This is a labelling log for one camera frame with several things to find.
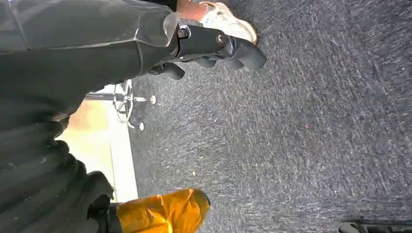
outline shoe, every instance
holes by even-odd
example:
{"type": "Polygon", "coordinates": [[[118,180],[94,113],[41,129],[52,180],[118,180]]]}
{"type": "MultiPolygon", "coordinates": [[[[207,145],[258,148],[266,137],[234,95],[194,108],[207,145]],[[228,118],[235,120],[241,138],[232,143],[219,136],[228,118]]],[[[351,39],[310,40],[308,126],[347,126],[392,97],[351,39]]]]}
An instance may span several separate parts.
{"type": "Polygon", "coordinates": [[[227,35],[239,37],[256,44],[258,36],[248,22],[236,18],[229,8],[221,2],[203,1],[210,9],[200,21],[205,28],[221,30],[227,35]]]}

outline screw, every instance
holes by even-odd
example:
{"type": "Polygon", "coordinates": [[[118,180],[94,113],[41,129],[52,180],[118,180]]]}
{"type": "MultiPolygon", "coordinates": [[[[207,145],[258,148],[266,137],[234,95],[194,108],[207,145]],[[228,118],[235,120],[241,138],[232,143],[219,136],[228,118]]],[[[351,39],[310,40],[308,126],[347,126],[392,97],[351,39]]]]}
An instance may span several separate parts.
{"type": "Polygon", "coordinates": [[[227,37],[224,33],[219,33],[218,36],[216,37],[216,42],[218,42],[218,44],[220,46],[225,46],[227,43],[227,37]]]}
{"type": "Polygon", "coordinates": [[[177,37],[179,37],[180,39],[183,38],[187,38],[189,36],[188,31],[186,31],[186,29],[180,29],[177,31],[177,37]]]}

